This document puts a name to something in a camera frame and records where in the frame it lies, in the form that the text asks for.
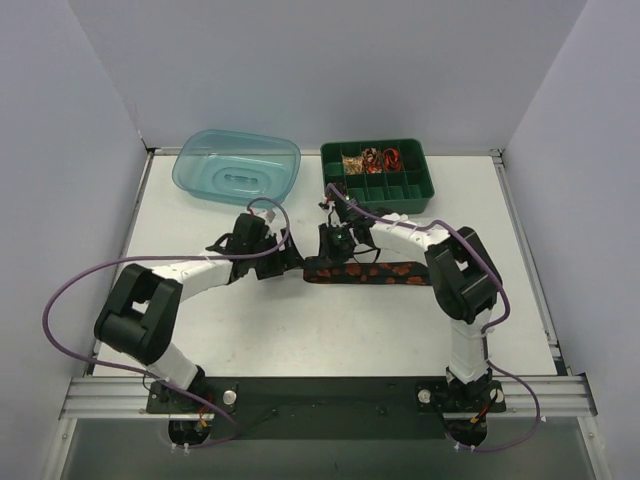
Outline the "black orange floral necktie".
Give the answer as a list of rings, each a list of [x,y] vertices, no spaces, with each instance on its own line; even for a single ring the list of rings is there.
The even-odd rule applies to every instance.
[[[431,285],[427,266],[418,262],[352,262],[330,265],[315,257],[305,260],[303,280],[325,285]]]

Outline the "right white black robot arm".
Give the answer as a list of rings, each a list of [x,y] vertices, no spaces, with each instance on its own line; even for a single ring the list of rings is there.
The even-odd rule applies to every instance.
[[[366,245],[424,266],[435,299],[451,321],[451,356],[446,368],[448,397],[457,408],[493,406],[504,395],[493,382],[487,336],[493,308],[501,299],[510,312],[501,276],[477,232],[441,220],[428,225],[396,212],[372,213],[333,192],[321,206],[338,222],[321,225],[320,257],[335,266]]]

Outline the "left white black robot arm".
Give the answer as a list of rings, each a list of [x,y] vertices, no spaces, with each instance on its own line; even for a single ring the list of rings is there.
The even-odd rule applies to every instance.
[[[96,320],[94,336],[155,378],[192,390],[204,373],[172,343],[180,304],[251,270],[265,279],[300,267],[303,259],[290,229],[275,233],[272,220],[271,211],[242,213],[231,232],[194,259],[153,268],[126,266]]]

